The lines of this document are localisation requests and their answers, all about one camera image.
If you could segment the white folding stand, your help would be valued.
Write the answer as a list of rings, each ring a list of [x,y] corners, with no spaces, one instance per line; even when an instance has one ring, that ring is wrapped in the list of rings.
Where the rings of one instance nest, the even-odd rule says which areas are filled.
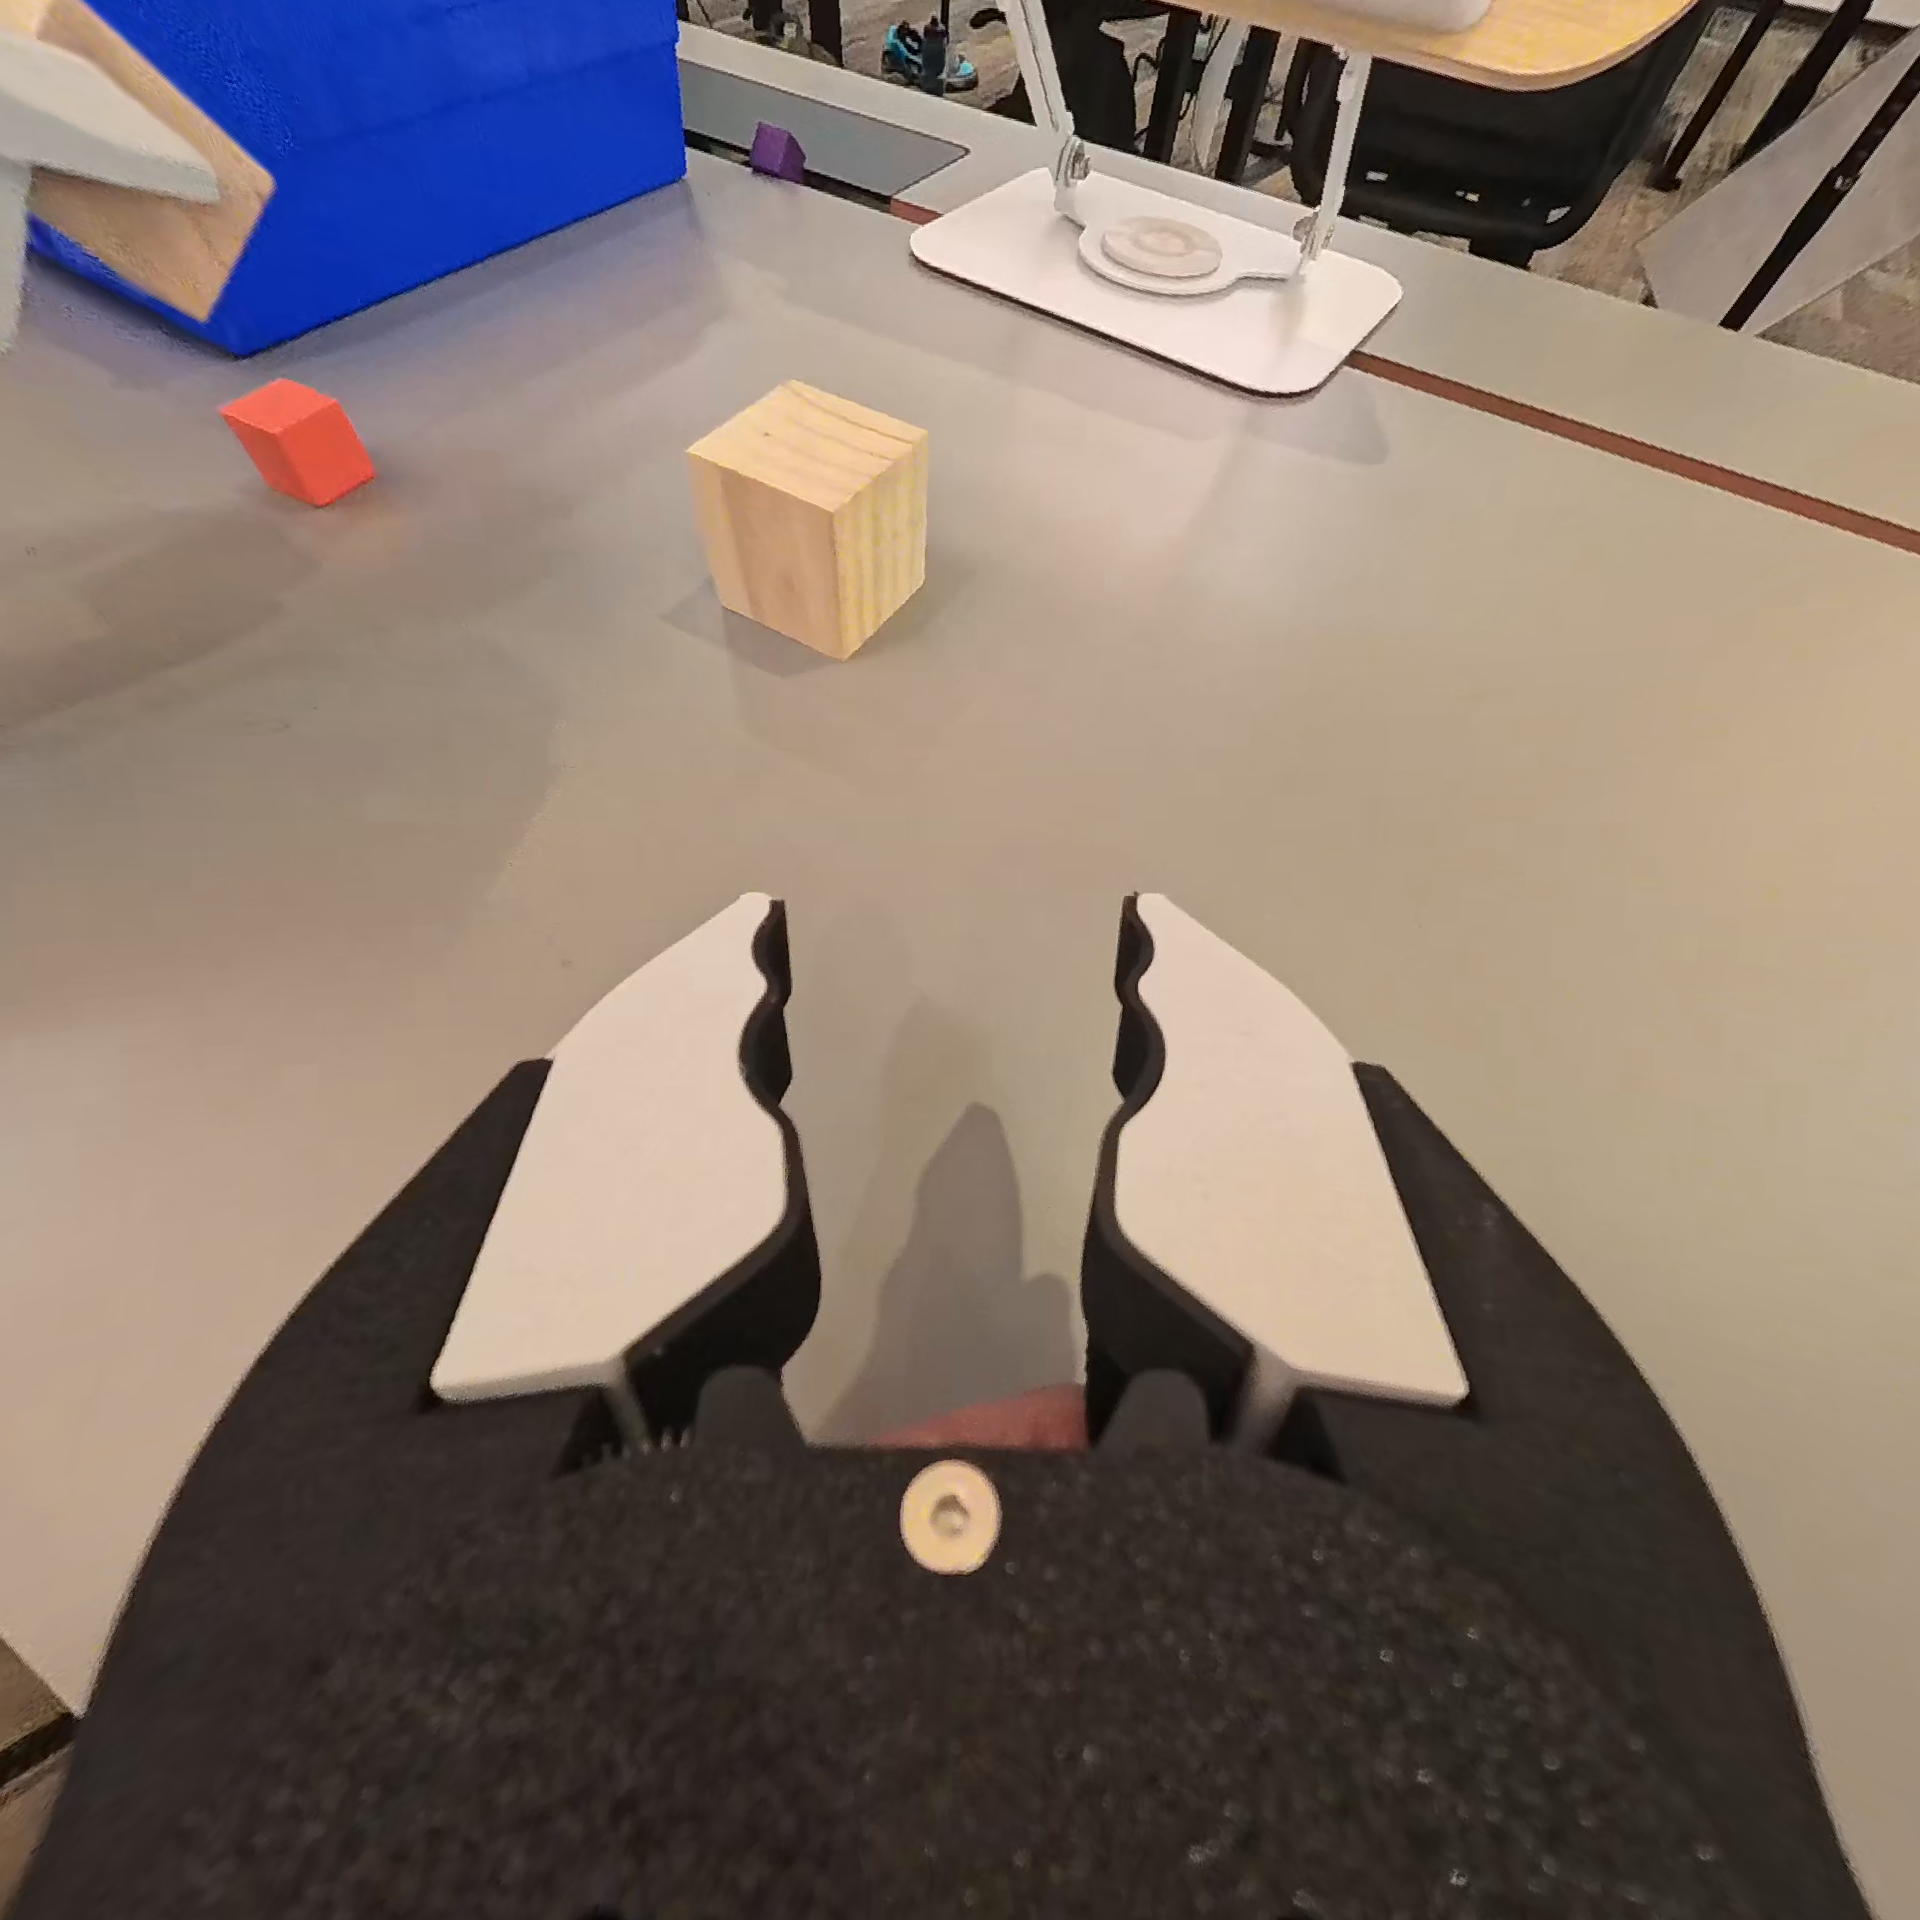
[[[1367,53],[1341,57],[1323,196],[1275,230],[1100,173],[1045,7],[1018,5],[1013,30],[1051,161],[922,225],[922,268],[1254,397],[1322,388],[1400,304],[1389,269],[1332,246]]]

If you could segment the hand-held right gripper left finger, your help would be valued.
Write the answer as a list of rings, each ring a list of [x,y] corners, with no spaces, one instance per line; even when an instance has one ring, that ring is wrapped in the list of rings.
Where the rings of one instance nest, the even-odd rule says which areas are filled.
[[[429,1387],[599,1390],[687,1430],[726,1369],[780,1376],[822,1299],[784,1007],[784,903],[739,896],[616,983],[544,1062]]]

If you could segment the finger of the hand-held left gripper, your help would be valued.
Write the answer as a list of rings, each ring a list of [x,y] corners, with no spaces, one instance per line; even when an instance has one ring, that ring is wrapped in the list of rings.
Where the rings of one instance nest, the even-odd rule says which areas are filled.
[[[212,205],[219,129],[152,59],[86,5],[2,7],[2,201],[39,175]]]

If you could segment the red wooden cube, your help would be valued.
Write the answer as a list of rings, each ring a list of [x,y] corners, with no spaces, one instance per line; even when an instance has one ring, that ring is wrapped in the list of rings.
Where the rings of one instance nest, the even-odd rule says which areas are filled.
[[[306,508],[325,510],[376,478],[344,407],[292,376],[228,400],[219,417],[261,479]]]

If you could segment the medium wooden cube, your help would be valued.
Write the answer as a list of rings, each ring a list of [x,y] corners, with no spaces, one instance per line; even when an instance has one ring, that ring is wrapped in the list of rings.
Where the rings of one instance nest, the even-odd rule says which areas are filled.
[[[223,109],[200,107],[167,61],[140,53],[104,17],[102,5],[4,5],[4,32],[96,65],[204,157],[219,185],[211,204],[48,173],[28,189],[22,208],[86,263],[190,319],[208,319],[271,204],[275,173],[228,129]]]

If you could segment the blue plastic bin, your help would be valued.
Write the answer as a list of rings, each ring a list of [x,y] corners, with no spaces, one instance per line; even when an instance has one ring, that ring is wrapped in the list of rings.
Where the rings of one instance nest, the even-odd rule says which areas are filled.
[[[275,173],[208,319],[29,224],[32,246],[253,355],[685,173],[668,1],[93,1]]]

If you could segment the black office chair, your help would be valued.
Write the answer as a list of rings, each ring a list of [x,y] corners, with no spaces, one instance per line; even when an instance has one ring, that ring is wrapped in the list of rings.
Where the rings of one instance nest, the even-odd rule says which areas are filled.
[[[1691,11],[1607,70],[1549,88],[1494,88],[1373,61],[1341,214],[1470,245],[1527,268],[1570,240],[1647,145],[1706,32]]]

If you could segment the large wooden cube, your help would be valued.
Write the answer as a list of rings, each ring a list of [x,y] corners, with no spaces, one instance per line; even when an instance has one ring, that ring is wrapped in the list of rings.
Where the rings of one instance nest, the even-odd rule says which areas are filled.
[[[787,379],[687,446],[723,611],[851,660],[926,583],[927,431]]]

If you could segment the white slanted panel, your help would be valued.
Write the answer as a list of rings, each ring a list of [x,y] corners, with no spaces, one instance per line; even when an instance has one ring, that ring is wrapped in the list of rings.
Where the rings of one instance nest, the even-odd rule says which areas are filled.
[[[1758,334],[1918,233],[1918,35],[1813,107],[1642,246],[1651,302]]]

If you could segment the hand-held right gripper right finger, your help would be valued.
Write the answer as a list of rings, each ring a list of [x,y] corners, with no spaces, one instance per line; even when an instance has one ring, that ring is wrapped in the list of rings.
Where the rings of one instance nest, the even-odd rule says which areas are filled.
[[[1463,1408],[1470,1381],[1359,1067],[1331,1027],[1163,893],[1120,905],[1117,1111],[1080,1257],[1087,1427],[1183,1376],[1214,1430],[1306,1392]]]

